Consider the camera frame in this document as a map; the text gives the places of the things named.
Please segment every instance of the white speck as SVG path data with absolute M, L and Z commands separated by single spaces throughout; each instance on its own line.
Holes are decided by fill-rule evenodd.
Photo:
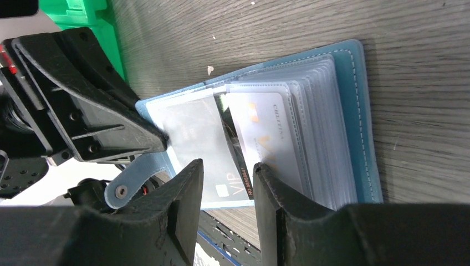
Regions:
M 214 71 L 214 67 L 211 66 L 211 65 L 208 65 L 208 66 L 207 66 L 207 75 L 210 76 L 213 71 Z

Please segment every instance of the blue card holder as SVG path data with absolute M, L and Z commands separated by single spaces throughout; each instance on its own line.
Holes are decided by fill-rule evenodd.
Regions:
M 381 203 L 383 202 L 383 197 L 372 138 L 369 88 L 367 85 L 364 49 L 358 40 L 346 40 L 340 43 L 249 66 L 178 91 L 141 100 L 137 102 L 136 108 L 142 117 L 152 122 L 147 109 L 147 104 L 156 99 L 212 89 L 221 86 L 224 83 L 236 80 L 245 73 L 253 70 L 298 62 L 325 54 L 331 54 L 335 62 L 335 70 L 338 79 L 341 105 L 343 107 L 358 202 Z M 154 158 L 155 172 L 166 171 L 170 177 L 177 174 L 166 152 L 154 154 Z M 253 201 L 249 200 L 237 202 L 227 201 L 219 202 L 217 204 L 203 203 L 201 208 L 230 208 L 250 206 L 252 204 Z

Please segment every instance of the gray wooden surface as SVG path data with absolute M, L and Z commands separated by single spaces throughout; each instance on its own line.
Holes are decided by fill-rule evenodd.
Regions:
M 143 98 L 355 38 L 386 201 L 470 201 L 469 1 L 112 0 Z M 257 243 L 252 208 L 211 215 Z

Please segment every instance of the green object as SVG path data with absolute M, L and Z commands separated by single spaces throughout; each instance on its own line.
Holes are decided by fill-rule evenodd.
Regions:
M 114 69 L 125 79 L 114 27 L 101 16 L 108 7 L 106 0 L 40 0 L 39 6 L 62 30 L 89 27 Z

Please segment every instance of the red component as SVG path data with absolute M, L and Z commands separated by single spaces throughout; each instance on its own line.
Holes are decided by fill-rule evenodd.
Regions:
M 8 64 L 8 69 L 14 75 L 18 71 L 16 70 L 15 65 L 13 64 L 12 59 L 8 56 L 7 52 L 3 49 L 3 45 L 0 44 L 0 54 L 2 55 L 3 60 Z

